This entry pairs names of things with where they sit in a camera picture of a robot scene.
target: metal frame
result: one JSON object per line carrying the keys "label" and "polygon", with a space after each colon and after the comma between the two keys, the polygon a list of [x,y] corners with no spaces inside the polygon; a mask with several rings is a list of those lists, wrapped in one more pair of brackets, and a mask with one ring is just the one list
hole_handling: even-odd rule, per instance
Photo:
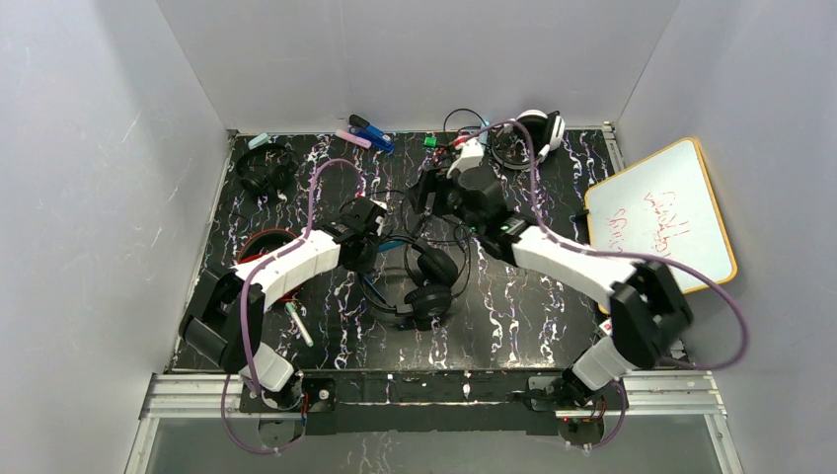
{"label": "metal frame", "polygon": [[[160,419],[220,419],[226,375],[154,375],[140,413],[140,424],[125,472],[144,473]],[[726,407],[712,373],[700,370],[636,371],[624,378],[630,416],[703,415],[723,474],[743,473],[729,428]],[[299,420],[298,414],[247,414],[238,410],[243,382],[232,376],[225,401],[231,419]],[[609,417],[619,416],[608,411]],[[586,417],[579,411],[557,411],[557,418]]]}

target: marker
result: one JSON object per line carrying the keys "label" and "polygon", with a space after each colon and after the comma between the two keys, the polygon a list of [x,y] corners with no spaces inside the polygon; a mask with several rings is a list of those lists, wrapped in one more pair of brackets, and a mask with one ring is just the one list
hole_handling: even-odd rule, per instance
{"label": "marker", "polygon": [[354,143],[355,145],[357,145],[361,148],[365,148],[367,150],[369,149],[370,146],[372,146],[371,141],[367,140],[366,138],[361,138],[359,136],[354,136],[347,131],[338,130],[338,131],[335,132],[335,135],[337,135],[338,138],[342,138],[343,140],[345,140],[349,143]]}
{"label": "marker", "polygon": [[311,335],[308,334],[308,330],[305,329],[305,325],[302,324],[302,320],[299,318],[299,314],[296,312],[296,305],[293,304],[292,301],[288,301],[285,303],[285,311],[288,312],[290,318],[296,323],[296,327],[299,328],[299,334],[302,335],[303,341],[309,348],[314,347],[314,340],[311,339]]}

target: black headphones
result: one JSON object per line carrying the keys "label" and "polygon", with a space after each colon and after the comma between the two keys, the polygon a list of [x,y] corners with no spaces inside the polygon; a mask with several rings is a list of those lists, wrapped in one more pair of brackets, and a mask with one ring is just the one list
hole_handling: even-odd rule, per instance
{"label": "black headphones", "polygon": [[[268,166],[264,174],[248,169],[254,158],[264,155],[267,160],[270,152],[279,153],[278,164]],[[242,188],[255,197],[264,195],[270,191],[270,188],[277,193],[283,190],[290,184],[293,175],[299,169],[299,164],[290,158],[292,153],[295,154],[291,148],[277,143],[265,143],[245,153],[236,162],[236,175],[239,177]]]}
{"label": "black headphones", "polygon": [[[410,271],[411,279],[418,288],[407,293],[403,304],[392,306],[377,292],[371,281],[365,276],[360,276],[360,287],[363,289],[366,301],[381,312],[395,315],[397,319],[395,322],[398,323],[406,323],[410,319],[426,321],[444,315],[453,303],[451,288],[459,278],[460,272],[456,263],[441,249],[430,247],[418,238],[394,235],[384,240],[384,242],[389,241],[404,242],[420,253],[418,256],[420,275]],[[366,292],[367,287],[372,289],[375,296]]]}

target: black cable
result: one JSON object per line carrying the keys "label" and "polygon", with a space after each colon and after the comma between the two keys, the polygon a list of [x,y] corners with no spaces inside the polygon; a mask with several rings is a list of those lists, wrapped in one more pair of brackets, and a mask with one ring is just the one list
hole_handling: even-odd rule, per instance
{"label": "black cable", "polygon": [[442,131],[447,131],[447,121],[448,121],[448,119],[450,119],[451,116],[453,116],[457,112],[470,112],[471,114],[474,114],[475,116],[477,116],[477,119],[480,120],[480,127],[482,127],[486,124],[486,121],[483,119],[483,117],[481,115],[477,114],[476,112],[472,111],[471,109],[465,109],[465,108],[455,109],[453,112],[448,114],[447,117],[445,117],[445,121],[442,123]]}

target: white wall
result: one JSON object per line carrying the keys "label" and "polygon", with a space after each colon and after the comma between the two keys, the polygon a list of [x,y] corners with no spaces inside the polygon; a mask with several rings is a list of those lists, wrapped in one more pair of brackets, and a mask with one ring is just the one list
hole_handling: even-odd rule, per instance
{"label": "white wall", "polygon": [[[227,128],[616,119],[679,0],[158,0]],[[455,123],[468,124],[467,117]]]}
{"label": "white wall", "polygon": [[226,134],[153,0],[0,2],[0,471],[124,469]]}
{"label": "white wall", "polygon": [[[705,152],[752,329],[716,374],[744,468],[833,472],[837,393],[837,5],[684,0],[619,120],[628,159],[686,135]],[[738,336],[713,295],[690,297],[700,360]]]}

